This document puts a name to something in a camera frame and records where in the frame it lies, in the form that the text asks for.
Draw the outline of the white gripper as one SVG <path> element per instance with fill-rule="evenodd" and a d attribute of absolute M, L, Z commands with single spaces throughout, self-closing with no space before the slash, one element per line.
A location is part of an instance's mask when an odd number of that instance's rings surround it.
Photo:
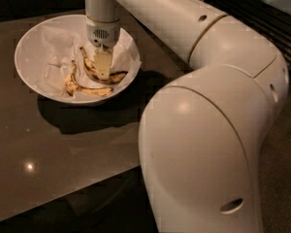
<path fill-rule="evenodd" d="M 118 42 L 120 23 L 119 21 L 100 22 L 91 20 L 89 17 L 85 20 L 86 35 L 88 41 L 98 48 L 94 52 L 94 67 L 97 71 L 99 80 L 107 80 L 111 73 L 114 46 Z"/>

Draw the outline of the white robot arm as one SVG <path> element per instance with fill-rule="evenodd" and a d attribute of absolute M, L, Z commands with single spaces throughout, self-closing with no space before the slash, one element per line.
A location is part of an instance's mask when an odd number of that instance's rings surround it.
<path fill-rule="evenodd" d="M 263 233 L 258 162 L 288 93 L 277 47 L 200 0 L 85 0 L 112 46 L 127 11 L 190 66 L 147 103 L 139 156 L 159 233 Z"/>

